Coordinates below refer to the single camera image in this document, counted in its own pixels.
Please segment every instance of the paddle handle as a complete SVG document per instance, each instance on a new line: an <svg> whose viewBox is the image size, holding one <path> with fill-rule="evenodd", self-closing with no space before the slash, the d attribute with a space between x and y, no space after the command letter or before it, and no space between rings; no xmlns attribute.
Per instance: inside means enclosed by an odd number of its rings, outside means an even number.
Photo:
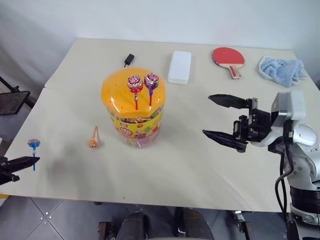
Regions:
<svg viewBox="0 0 320 240"><path fill-rule="evenodd" d="M233 79L240 79L241 78L240 72L238 71L236 66L230 65L229 70L230 70L230 73L231 73L231 76Z"/></svg>

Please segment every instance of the small black device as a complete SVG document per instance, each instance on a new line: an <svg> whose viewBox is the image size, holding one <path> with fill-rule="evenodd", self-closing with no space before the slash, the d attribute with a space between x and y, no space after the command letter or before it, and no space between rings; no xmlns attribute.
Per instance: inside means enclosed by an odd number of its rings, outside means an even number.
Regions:
<svg viewBox="0 0 320 240"><path fill-rule="evenodd" d="M124 67L126 67L127 65L129 66L134 58L135 56L130 53L124 60Z"/></svg>

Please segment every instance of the cable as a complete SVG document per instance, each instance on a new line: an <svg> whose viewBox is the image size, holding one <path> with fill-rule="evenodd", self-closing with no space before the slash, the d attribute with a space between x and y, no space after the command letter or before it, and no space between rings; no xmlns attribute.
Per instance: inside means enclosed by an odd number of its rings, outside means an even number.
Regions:
<svg viewBox="0 0 320 240"><path fill-rule="evenodd" d="M290 174L292 174L292 172L294 171L294 162L292 160L292 156L291 156L291 151L290 151L290 144L285 144L285 154L290 166L290 170L281 174L281 176L279 176L277 178L277 180L275 181L275 195L276 195L276 199L279 203L279 206L281 208L281 211L283 213L283 218L285 221L285 224L287 225L287 193L286 192L286 186L285 186L285 182L284 182L284 178L289 176ZM281 155L281 161L280 161L280 170L283 171L283 166L284 166L284 154ZM279 183L281 182L281 186L282 186L282 191L283 191L283 199L284 199L284 206L281 203L280 200L280 196L279 196L279 191L278 191L278 187L279 187Z"/></svg>
<svg viewBox="0 0 320 240"><path fill-rule="evenodd" d="M281 154L281 160L280 160L280 176L283 175L284 160L285 160L285 154L282 153L282 154ZM275 182L275 186L274 186L274 188L275 188L275 195L276 195L276 199L277 199L277 201L278 201L278 204L279 204L279 206L280 206L280 208L281 208L281 212L283 213L283 212L284 212L284 207L283 207L283 205L282 205L282 202L281 202L281 199L280 199L280 196L279 196L278 185L279 185L279 183L277 183L277 181L276 181L276 182Z"/></svg>
<svg viewBox="0 0 320 240"><path fill-rule="evenodd" d="M284 165L285 165L285 155L282 154L280 161L280 175L284 173ZM282 195L283 195L283 218L284 222L288 222L288 215L287 215L287 191L286 191L286 185L285 180L281 180L281 187L282 187Z"/></svg>

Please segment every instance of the purple lollipop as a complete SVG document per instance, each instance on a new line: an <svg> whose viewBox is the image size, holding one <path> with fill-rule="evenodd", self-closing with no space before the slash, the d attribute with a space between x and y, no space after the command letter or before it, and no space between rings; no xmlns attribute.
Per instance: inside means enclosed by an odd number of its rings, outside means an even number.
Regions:
<svg viewBox="0 0 320 240"><path fill-rule="evenodd" d="M144 84L149 89L150 102L149 105L152 105L152 94L154 90L159 85L159 77L155 75L153 72L150 72L147 76L144 77Z"/></svg>

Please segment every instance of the cloth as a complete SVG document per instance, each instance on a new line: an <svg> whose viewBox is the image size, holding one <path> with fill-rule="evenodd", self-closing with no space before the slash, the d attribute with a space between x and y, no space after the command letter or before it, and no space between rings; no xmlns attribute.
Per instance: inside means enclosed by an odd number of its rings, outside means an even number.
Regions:
<svg viewBox="0 0 320 240"><path fill-rule="evenodd" d="M299 59L283 60L271 56L264 56L259 63L259 73L267 80L291 88L297 85L300 79L307 76L301 71L304 63Z"/></svg>

